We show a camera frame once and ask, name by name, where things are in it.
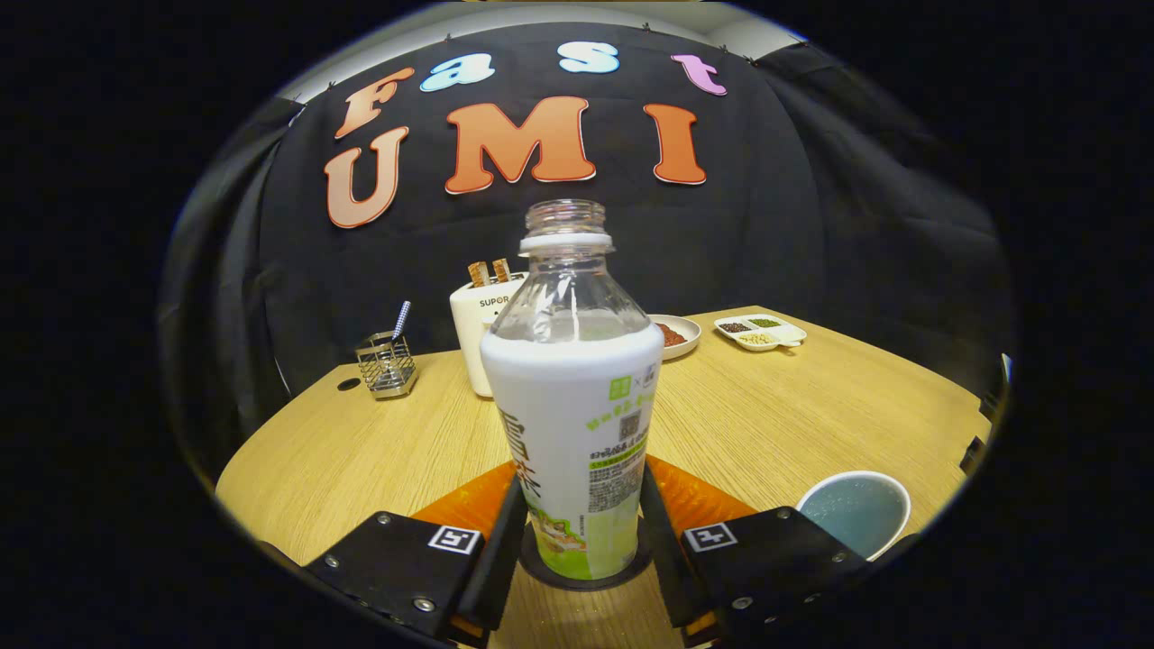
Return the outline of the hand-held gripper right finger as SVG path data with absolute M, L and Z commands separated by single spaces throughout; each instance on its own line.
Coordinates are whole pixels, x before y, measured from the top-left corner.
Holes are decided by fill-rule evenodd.
M 640 513 L 664 606 L 685 646 L 758 644 L 871 570 L 795 508 L 756 512 L 653 455 Z

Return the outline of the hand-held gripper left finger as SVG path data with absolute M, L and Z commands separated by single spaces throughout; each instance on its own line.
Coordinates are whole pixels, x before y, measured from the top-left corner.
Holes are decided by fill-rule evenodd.
M 505 462 L 411 515 L 374 512 L 304 570 L 439 644 L 486 646 L 504 617 L 527 525 Z

